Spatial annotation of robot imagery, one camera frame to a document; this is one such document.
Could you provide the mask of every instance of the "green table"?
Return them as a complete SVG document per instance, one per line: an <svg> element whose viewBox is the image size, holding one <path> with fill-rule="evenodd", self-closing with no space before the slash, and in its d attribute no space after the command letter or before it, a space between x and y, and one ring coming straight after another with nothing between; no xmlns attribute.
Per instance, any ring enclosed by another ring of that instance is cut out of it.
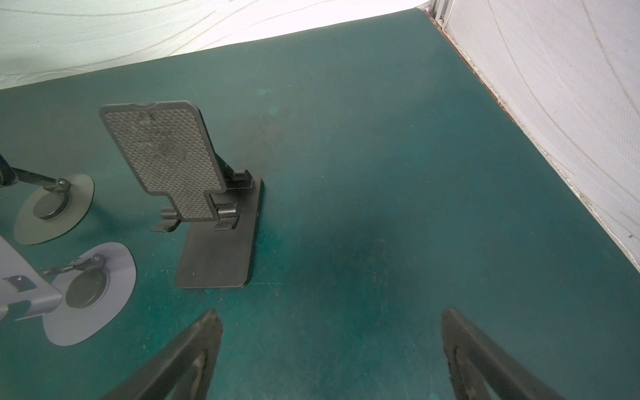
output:
<svg viewBox="0 0 640 400"><path fill-rule="evenodd" d="M188 224L149 231L167 201L97 112L182 99L265 182L241 290L176 289ZM640 397L640 275L418 10L3 90L0 121L16 167L96 184L84 220L35 246L12 237L33 188L0 190L0 234L37 269L118 241L138 270L75 346L3 322L2 398L96 399L215 308L211 399L452 399L446 306L567 398Z"/></svg>

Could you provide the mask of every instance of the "rectangular black base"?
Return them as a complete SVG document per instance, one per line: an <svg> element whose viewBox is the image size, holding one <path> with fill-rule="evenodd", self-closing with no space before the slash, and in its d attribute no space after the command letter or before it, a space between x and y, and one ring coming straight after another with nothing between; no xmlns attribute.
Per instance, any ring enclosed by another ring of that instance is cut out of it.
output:
<svg viewBox="0 0 640 400"><path fill-rule="evenodd" d="M192 222L182 248L175 284L183 289L244 287L249 281L260 216L262 180L249 189L228 189L212 195L217 204L237 203L235 229L214 230L217 222Z"/></svg>

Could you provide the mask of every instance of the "white fabric backdrop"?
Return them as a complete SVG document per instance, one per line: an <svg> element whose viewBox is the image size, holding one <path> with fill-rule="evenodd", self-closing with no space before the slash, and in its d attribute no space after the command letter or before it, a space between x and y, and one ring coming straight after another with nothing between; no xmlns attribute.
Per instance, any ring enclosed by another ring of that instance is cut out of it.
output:
<svg viewBox="0 0 640 400"><path fill-rule="evenodd" d="M0 89L416 7L425 0L3 0Z"/></svg>
<svg viewBox="0 0 640 400"><path fill-rule="evenodd" d="M445 29L636 268L638 21L635 0L455 0Z"/></svg>

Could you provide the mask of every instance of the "table surface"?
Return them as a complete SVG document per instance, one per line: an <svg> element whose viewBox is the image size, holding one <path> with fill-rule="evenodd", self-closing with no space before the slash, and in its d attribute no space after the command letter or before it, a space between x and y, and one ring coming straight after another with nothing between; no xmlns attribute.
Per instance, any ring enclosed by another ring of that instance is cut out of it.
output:
<svg viewBox="0 0 640 400"><path fill-rule="evenodd" d="M216 151L264 179L244 289L173 284L188 229L149 228L104 104L190 100ZM204 310L225 327L211 399L453 399L454 306L569 399L640 397L640 275L418 10L0 91L17 168L87 173L80 224L13 240L33 187L0 190L0 234L36 269L108 241L138 281L112 322L58 347L0 326L0 393L96 399Z"/></svg>

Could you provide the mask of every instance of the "gray oval base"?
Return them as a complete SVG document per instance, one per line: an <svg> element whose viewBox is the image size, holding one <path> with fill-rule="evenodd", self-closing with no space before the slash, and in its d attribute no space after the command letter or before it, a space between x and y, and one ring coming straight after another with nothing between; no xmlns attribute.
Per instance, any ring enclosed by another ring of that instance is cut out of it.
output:
<svg viewBox="0 0 640 400"><path fill-rule="evenodd" d="M74 173L63 178L71 182L71 204L59 217L43 221L33 215L33 206L48 191L38 188L22 204L13 226L13 237L20 244L37 244L67 233L77 225L89 210L93 200L93 180L82 173Z"/></svg>
<svg viewBox="0 0 640 400"><path fill-rule="evenodd" d="M71 346L89 338L118 315L133 292L136 265L129 249L116 242L103 243L82 254L78 260L85 260L95 253L106 258L107 287L89 307L72 308L62 301L58 308L42 316L44 332L53 344ZM81 273L75 270L60 274L51 285L66 294L71 281Z"/></svg>

